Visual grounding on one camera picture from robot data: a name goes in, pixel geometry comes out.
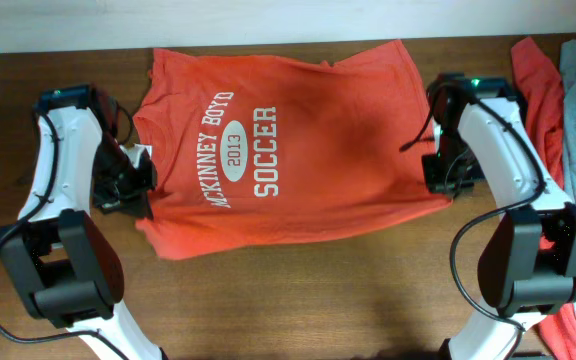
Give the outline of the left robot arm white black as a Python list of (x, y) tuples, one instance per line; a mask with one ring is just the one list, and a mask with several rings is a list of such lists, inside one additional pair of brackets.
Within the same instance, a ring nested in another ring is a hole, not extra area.
[(39, 149), (30, 194), (0, 227), (0, 261), (27, 313), (50, 322), (46, 343), (82, 339), (100, 359), (163, 359), (124, 302), (117, 253), (90, 212), (151, 218), (151, 150), (119, 139), (127, 110), (92, 84), (43, 92), (33, 107)]

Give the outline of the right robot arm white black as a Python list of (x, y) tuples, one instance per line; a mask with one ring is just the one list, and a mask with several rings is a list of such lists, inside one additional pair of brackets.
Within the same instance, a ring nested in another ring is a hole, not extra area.
[[(435, 153), (422, 158), (427, 189), (455, 196), (483, 179), (493, 210), (463, 225), (449, 250), (451, 276), (473, 313), (438, 358), (516, 359), (524, 334), (576, 301), (576, 204), (550, 176), (527, 135), (517, 94), (503, 78), (441, 74), (427, 89)], [(480, 299), (457, 266), (461, 239), (499, 223), (477, 265)]]

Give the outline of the orange soccer t-shirt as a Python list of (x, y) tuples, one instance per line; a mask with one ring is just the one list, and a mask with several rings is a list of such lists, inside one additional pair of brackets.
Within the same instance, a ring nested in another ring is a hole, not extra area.
[(428, 102), (398, 40), (335, 64), (157, 49), (150, 76), (134, 122), (158, 184), (136, 226), (162, 258), (343, 239), (449, 205), (425, 185)]

